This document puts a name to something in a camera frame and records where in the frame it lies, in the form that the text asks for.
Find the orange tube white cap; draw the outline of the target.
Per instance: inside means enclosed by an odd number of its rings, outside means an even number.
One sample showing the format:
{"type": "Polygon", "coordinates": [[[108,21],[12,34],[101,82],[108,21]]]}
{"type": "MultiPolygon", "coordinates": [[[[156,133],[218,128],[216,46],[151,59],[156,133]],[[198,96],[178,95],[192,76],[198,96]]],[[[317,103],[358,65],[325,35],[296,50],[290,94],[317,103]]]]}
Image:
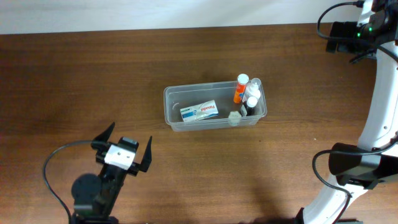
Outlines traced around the orange tube white cap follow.
{"type": "Polygon", "coordinates": [[[239,104],[242,101],[246,85],[249,82],[249,77],[245,73],[241,73],[238,75],[237,81],[238,82],[234,93],[233,101],[234,103],[239,104]]]}

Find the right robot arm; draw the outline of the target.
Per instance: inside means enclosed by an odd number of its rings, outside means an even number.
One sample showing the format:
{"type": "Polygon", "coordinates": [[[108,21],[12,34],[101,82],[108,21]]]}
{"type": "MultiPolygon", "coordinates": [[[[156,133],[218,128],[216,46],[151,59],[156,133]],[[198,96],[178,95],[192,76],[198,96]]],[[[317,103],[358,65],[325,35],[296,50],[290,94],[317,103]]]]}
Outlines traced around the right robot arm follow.
{"type": "Polygon", "coordinates": [[[345,210],[358,197],[380,183],[397,180],[397,1],[351,1],[361,8],[356,22],[334,22],[327,41],[328,52],[354,55],[377,62],[376,82],[368,118],[357,145],[336,143],[316,153],[328,154],[327,180],[311,204],[301,208],[294,223],[340,223],[345,210]]]}

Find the gold-lidded small jar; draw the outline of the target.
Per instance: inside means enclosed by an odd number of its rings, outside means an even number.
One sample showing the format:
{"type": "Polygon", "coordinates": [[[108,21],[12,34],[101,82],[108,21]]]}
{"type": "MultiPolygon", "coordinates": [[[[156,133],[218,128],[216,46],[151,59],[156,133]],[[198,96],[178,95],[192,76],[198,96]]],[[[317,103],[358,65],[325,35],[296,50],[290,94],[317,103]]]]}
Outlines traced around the gold-lidded small jar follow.
{"type": "Polygon", "coordinates": [[[230,126],[238,126],[241,121],[242,115],[238,111],[231,111],[228,116],[228,123],[230,126]]]}

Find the clear plastic container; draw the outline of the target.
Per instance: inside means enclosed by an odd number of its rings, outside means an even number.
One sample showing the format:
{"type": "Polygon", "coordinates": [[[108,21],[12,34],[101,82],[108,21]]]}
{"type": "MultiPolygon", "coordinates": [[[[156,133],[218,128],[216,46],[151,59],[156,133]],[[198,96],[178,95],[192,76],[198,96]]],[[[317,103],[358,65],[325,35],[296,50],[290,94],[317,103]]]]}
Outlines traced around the clear plastic container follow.
{"type": "Polygon", "coordinates": [[[255,125],[267,114],[264,89],[254,114],[241,116],[241,103],[233,101],[237,81],[169,86],[164,90],[165,122],[173,131],[237,128],[255,125]]]}

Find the white Panadol box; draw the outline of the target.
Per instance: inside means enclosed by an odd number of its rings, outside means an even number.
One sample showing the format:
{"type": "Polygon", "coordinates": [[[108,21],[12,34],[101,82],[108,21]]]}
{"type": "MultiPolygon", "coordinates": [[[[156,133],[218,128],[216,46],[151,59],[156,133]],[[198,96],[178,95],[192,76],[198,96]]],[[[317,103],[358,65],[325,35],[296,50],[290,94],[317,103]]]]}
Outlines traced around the white Panadol box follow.
{"type": "Polygon", "coordinates": [[[191,122],[218,116],[219,112],[215,100],[211,100],[198,105],[182,108],[180,114],[184,122],[191,122]]]}

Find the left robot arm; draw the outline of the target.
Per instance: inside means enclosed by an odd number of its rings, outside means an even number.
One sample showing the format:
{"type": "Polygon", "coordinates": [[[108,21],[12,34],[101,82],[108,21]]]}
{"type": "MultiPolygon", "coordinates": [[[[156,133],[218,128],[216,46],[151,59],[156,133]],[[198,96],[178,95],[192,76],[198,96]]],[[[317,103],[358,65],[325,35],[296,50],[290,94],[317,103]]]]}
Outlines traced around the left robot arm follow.
{"type": "Polygon", "coordinates": [[[74,181],[71,189],[74,199],[72,223],[118,223],[111,212],[126,177],[135,177],[149,170],[152,138],[148,140],[141,162],[137,163],[134,160],[139,143],[126,137],[121,137],[117,143],[110,142],[114,127],[112,123],[90,143],[102,169],[98,175],[83,174],[74,181]]]}

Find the white Calamol lotion bottle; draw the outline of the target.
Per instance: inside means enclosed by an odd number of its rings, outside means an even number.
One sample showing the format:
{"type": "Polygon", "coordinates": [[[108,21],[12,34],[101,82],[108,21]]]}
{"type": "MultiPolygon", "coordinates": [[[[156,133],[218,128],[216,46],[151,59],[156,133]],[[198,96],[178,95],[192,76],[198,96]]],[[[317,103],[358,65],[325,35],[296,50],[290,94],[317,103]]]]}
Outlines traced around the white Calamol lotion bottle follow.
{"type": "Polygon", "coordinates": [[[261,81],[258,78],[253,78],[247,85],[246,89],[244,91],[244,95],[242,97],[242,102],[244,103],[245,101],[248,100],[249,97],[254,96],[257,100],[260,99],[261,97],[261,81]]]}

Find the black bottle white cap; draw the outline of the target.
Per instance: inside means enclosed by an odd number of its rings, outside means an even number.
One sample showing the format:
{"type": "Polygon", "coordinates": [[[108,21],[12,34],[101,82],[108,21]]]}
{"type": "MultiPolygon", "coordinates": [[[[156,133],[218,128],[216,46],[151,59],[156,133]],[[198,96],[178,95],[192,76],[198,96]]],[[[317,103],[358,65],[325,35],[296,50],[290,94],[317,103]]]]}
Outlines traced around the black bottle white cap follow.
{"type": "Polygon", "coordinates": [[[255,107],[258,103],[258,99],[255,96],[250,96],[240,108],[242,117],[252,116],[255,113],[255,107]]]}

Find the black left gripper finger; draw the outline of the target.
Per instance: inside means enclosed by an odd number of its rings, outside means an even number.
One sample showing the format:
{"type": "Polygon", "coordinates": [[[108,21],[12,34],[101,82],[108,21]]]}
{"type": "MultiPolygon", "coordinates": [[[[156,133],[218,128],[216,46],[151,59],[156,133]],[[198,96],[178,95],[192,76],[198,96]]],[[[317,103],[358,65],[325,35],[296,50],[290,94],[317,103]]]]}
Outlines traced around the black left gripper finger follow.
{"type": "Polygon", "coordinates": [[[116,123],[112,122],[108,128],[106,128],[101,134],[99,134],[97,137],[93,139],[92,143],[101,144],[108,142],[110,136],[112,135],[115,125],[116,123]]]}
{"type": "Polygon", "coordinates": [[[142,157],[141,163],[139,165],[139,170],[141,172],[147,172],[149,170],[149,167],[152,163],[152,136],[149,138],[149,141],[147,143],[144,155],[142,157]]]}

